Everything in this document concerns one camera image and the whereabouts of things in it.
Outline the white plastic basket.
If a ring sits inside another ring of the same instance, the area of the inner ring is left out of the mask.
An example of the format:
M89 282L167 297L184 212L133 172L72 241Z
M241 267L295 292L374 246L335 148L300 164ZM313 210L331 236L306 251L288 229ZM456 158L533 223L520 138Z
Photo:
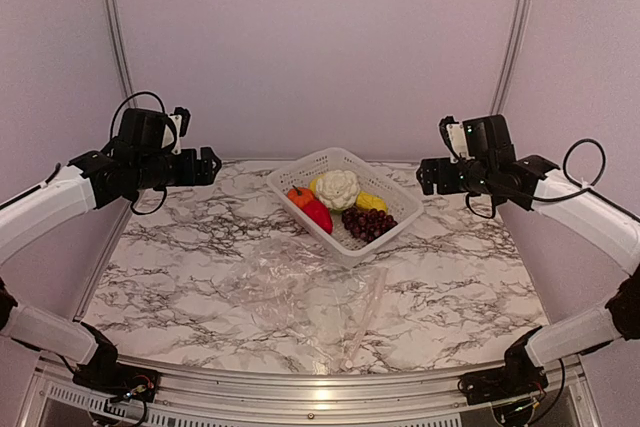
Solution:
M366 260L423 212L422 203L406 189L337 147L273 171L267 185L346 267Z

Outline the red bell pepper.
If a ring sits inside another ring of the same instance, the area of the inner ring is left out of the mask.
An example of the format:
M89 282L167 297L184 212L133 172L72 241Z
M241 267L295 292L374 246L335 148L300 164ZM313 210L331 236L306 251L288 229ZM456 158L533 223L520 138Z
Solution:
M324 232L331 235L333 232L333 220L329 209L319 200L307 203L302 211Z

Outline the clear zip top bag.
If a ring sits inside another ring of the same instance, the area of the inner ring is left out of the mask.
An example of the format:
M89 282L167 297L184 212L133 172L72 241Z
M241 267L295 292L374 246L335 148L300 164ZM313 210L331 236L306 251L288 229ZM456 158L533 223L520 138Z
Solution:
M219 285L252 318L293 336L318 356L318 373L344 372L379 310L388 270L345 267L325 249L295 238L259 243Z

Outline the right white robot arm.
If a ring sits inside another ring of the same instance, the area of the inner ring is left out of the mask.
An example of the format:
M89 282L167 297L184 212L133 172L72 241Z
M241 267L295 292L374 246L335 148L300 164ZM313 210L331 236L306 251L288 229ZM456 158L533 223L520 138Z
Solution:
M504 353L502 366L469 372L458 383L468 404L501 401L547 387L544 368L639 337L639 218L572 178L566 165L539 155L517 158L506 119L448 116L439 134L449 154L424 159L416 178L425 195L486 195L552 219L609 256L627 275L608 300L560 322L537 327Z

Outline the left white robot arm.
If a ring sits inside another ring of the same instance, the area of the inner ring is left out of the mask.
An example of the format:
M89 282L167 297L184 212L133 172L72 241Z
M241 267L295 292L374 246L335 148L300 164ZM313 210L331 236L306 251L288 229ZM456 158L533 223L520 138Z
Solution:
M188 110L172 113L122 106L119 129L99 151L89 151L58 166L44 181L1 205L1 259L67 221L140 194L165 194L170 187L209 186L222 167L209 147L186 149L180 140L190 121ZM35 350L58 356L75 384L110 395L112 402L152 401L157 374L125 365L97 328L66 320L1 291L1 334Z

